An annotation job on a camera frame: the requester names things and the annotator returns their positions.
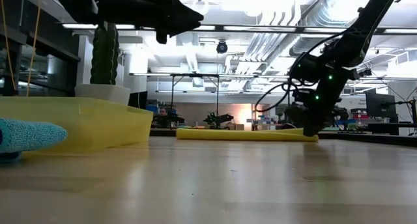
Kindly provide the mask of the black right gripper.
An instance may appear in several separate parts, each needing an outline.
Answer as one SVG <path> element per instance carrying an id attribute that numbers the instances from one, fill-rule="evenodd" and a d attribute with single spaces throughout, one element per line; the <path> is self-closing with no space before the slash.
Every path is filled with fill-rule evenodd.
<path id="1" fill-rule="evenodd" d="M 314 136 L 321 131 L 321 123 L 331 115 L 350 76 L 349 70 L 328 70 L 322 75 L 317 88 L 304 102 L 308 120 L 304 123 L 303 135 Z"/>

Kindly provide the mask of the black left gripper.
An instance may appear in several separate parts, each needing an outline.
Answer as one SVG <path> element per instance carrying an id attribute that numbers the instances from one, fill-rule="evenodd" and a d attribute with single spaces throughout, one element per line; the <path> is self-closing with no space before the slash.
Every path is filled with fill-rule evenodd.
<path id="1" fill-rule="evenodd" d="M 134 0 L 130 24 L 135 28 L 151 27 L 156 31 L 156 41 L 167 43 L 168 17 L 174 0 Z M 175 35 L 192 31 L 201 25 L 204 15 L 175 0 Z"/>

